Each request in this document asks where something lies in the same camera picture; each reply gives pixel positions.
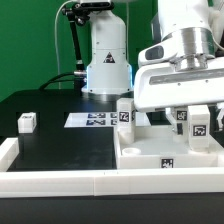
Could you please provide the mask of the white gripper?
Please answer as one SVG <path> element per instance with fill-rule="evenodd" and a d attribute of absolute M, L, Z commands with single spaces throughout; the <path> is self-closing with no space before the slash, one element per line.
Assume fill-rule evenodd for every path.
<path fill-rule="evenodd" d="M 208 61 L 208 68 L 176 72 L 167 63 L 141 67 L 135 76 L 134 104 L 140 112 L 166 109 L 166 118 L 176 135 L 183 134 L 175 110 L 168 107 L 218 103 L 218 130 L 224 128 L 224 57 Z"/>

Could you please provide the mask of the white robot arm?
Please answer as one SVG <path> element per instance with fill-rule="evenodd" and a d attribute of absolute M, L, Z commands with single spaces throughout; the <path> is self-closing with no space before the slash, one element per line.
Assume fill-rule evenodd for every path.
<path fill-rule="evenodd" d="M 131 73 L 123 22 L 112 0 L 72 0 L 75 17 L 91 21 L 92 58 L 86 96 L 134 94 L 141 112 L 224 101 L 224 58 L 216 51 L 224 31 L 224 10 L 208 0 L 157 0 L 154 26 L 134 32 L 138 70 Z"/>

